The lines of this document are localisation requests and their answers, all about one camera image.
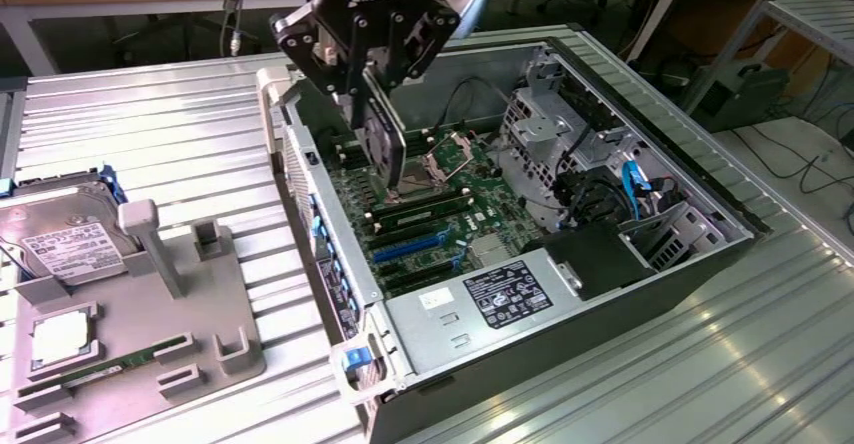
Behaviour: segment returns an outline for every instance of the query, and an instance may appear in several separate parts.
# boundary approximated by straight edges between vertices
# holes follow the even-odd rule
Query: ribbed aluminum surface
[[[510,34],[488,33],[473,42]],[[773,190],[749,182],[704,131],[596,41],[564,27],[530,35],[544,34],[566,37],[776,234],[674,311],[409,442],[849,440],[852,259],[805,229],[797,210],[781,208]],[[18,177],[106,161],[130,197],[153,197],[163,206],[166,236],[183,232],[191,219],[221,216],[238,235],[265,340],[269,369],[258,379],[106,441],[174,442],[179,435],[193,436],[185,442],[363,440],[355,412],[338,399],[326,336],[265,167],[254,71],[278,62],[259,57],[33,81]],[[0,298],[0,312],[6,378],[11,296]]]
[[[765,12],[854,65],[854,0],[769,0]]]

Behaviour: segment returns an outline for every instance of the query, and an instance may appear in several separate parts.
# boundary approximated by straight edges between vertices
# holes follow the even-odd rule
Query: motherboard
[[[387,298],[505,261],[545,234],[473,132],[410,133],[391,191],[358,145],[338,150],[330,176]]]

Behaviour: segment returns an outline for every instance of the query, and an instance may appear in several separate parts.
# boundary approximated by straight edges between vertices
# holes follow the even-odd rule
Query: robotic arm
[[[279,47],[334,94],[389,188],[406,159],[404,123],[389,93],[425,73],[452,36],[468,35],[486,0],[309,0],[274,16]]]

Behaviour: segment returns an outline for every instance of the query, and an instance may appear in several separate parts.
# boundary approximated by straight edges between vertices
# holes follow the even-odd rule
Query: green circuit board
[[[490,259],[520,255],[524,246],[545,232],[520,205],[504,178],[493,172],[496,164],[485,144],[468,141],[472,153],[469,160],[458,141],[446,137],[450,137],[446,133],[436,136],[434,142],[440,143],[433,151],[436,165],[446,177],[460,170],[445,182],[436,179],[426,155],[408,158],[400,192],[386,190],[373,166],[339,168],[330,173],[362,251],[387,298],[482,268],[485,264],[489,265]],[[441,196],[452,197],[429,206],[418,206],[409,213],[400,213],[405,217],[395,221],[366,218],[366,213],[371,211],[379,213],[386,209],[394,210],[395,206]],[[389,231],[379,235],[375,229],[378,222],[386,224],[381,228]],[[382,245],[385,240],[398,239],[397,236],[408,232],[418,235]],[[374,262],[378,252],[420,242],[438,233],[444,235],[442,245],[386,262]],[[497,246],[500,249],[492,256],[480,256],[477,248],[472,247],[473,242],[484,247],[486,241],[478,239],[493,234],[486,241],[501,242]]]

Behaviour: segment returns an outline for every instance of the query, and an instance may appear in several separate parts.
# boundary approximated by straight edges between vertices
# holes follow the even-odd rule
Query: hard drive label
[[[493,329],[501,329],[553,306],[525,261],[466,279],[464,284]]]
[[[26,237],[27,249],[61,279],[122,264],[122,254],[101,223]]]

